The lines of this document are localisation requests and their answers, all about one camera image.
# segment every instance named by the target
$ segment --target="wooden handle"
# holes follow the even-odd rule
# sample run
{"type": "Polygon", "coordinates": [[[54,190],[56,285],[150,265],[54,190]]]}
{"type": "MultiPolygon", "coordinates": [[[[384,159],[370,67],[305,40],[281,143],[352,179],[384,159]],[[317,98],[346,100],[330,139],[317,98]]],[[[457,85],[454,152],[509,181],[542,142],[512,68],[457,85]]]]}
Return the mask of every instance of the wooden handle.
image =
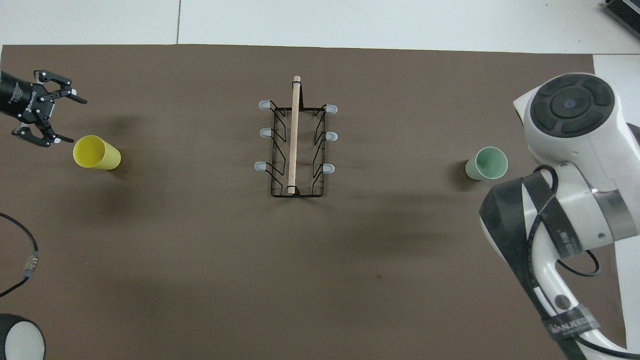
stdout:
{"type": "MultiPolygon", "coordinates": [[[[293,77],[293,99],[291,100],[291,144],[289,146],[289,186],[296,185],[296,161],[298,158],[298,113],[300,112],[300,77],[293,77]]],[[[287,188],[293,194],[296,188],[287,188]]]]}

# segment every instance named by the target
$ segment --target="black vent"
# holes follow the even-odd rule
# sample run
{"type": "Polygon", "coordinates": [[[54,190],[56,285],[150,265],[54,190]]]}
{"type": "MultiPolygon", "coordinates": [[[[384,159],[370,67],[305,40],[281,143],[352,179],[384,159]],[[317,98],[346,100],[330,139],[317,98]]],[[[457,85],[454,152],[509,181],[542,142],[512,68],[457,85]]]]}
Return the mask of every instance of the black vent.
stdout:
{"type": "Polygon", "coordinates": [[[640,0],[611,0],[604,10],[640,38],[640,0]]]}

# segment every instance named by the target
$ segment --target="cable connector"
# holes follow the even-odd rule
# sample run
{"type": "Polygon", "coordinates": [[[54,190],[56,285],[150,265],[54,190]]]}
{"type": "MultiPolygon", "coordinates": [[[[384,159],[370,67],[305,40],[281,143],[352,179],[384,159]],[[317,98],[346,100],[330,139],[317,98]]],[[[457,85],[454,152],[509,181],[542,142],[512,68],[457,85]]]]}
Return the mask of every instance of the cable connector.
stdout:
{"type": "Polygon", "coordinates": [[[30,278],[38,266],[38,252],[34,251],[24,265],[24,277],[30,278]]]}

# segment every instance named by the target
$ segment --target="yellow cup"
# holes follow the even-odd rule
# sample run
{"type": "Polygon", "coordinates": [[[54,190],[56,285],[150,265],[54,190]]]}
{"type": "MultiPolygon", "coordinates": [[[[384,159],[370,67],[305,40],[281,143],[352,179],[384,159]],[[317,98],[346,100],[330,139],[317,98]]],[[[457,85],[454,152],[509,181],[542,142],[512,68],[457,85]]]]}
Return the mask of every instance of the yellow cup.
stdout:
{"type": "Polygon", "coordinates": [[[74,160],[82,167],[112,170],[120,164],[120,151],[95,135],[87,135],[76,142],[74,160]]]}

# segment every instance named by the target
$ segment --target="white floor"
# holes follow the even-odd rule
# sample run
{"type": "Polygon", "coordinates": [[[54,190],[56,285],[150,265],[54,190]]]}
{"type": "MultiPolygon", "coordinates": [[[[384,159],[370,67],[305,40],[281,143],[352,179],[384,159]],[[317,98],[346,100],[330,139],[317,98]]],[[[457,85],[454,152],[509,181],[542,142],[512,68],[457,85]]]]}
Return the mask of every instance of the white floor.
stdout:
{"type": "MultiPolygon", "coordinates": [[[[640,40],[598,0],[0,1],[1,44],[239,44],[584,53],[640,126],[640,40]]],[[[640,352],[640,239],[616,244],[630,350],[640,352]]]]}

